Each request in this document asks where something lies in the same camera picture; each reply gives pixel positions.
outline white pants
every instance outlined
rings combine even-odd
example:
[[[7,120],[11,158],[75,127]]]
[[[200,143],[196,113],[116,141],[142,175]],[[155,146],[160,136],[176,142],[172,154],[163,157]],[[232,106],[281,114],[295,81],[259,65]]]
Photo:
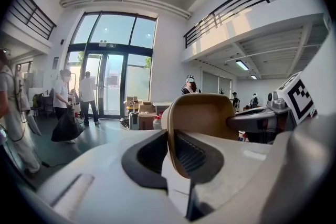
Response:
[[[38,163],[33,148],[30,143],[30,129],[27,123],[22,123],[26,121],[21,120],[21,114],[13,107],[13,104],[9,102],[9,111],[5,115],[7,135],[20,156],[22,162],[28,168],[31,173],[36,173],[40,169],[40,164]]]

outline tan cushion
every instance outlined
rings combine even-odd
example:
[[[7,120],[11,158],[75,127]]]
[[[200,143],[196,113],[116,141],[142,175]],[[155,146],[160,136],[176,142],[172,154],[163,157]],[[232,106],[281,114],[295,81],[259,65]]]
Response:
[[[233,131],[226,125],[226,119],[232,116],[235,116],[235,111],[230,99],[214,93],[182,95],[164,111],[161,119],[162,128],[168,131],[173,165],[182,176],[187,177],[175,156],[174,130],[238,140],[238,131]]]

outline dark pants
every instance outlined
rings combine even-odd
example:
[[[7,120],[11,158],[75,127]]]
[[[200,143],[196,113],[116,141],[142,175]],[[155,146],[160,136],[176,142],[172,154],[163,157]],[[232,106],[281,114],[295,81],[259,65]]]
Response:
[[[56,118],[59,120],[64,113],[67,112],[67,108],[54,108],[55,109],[55,113],[56,113]]]
[[[84,113],[84,123],[89,124],[89,105],[91,105],[92,113],[93,113],[93,121],[98,122],[98,113],[96,108],[96,102],[90,101],[90,102],[83,102],[81,105],[81,110]]]

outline gray floor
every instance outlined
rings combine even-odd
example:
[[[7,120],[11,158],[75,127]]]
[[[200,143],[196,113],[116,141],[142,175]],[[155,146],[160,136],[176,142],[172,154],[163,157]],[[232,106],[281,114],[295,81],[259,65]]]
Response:
[[[90,119],[90,126],[80,134],[76,139],[76,144],[67,144],[65,142],[55,143],[51,141],[53,129],[57,124],[55,118],[45,118],[44,116],[36,117],[36,123],[42,133],[37,136],[33,133],[28,134],[32,142],[32,147],[39,159],[44,161],[50,168],[41,165],[40,171],[33,179],[27,178],[35,188],[38,188],[49,176],[61,169],[64,165],[70,163],[75,158],[90,150],[93,147],[115,142],[117,143],[123,135],[129,132],[124,129],[119,120],[100,120],[101,124],[95,126],[93,120]],[[17,156],[15,149],[10,141],[7,142],[6,151],[11,159],[14,159],[16,166],[23,174],[24,165]]]

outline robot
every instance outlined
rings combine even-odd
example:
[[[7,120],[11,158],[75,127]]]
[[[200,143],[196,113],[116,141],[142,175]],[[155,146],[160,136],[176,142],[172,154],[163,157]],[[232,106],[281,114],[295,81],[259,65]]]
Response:
[[[235,115],[223,95],[184,95],[164,112],[163,130],[137,132],[118,144],[93,148],[51,176],[36,194],[22,187],[25,199],[52,223],[292,219],[324,180],[335,154],[335,108],[319,98],[316,81],[310,80],[319,71],[314,61],[323,58],[335,67],[333,38],[334,31],[312,66],[270,93],[266,107]],[[316,79],[330,86],[327,91],[336,88],[335,76]],[[188,109],[194,116],[181,120]],[[318,117],[305,120],[312,109]],[[251,135],[272,131],[276,137],[272,144],[244,143],[235,138],[238,130]],[[185,216],[169,199],[173,190],[162,174],[167,157],[179,176],[190,180]]]

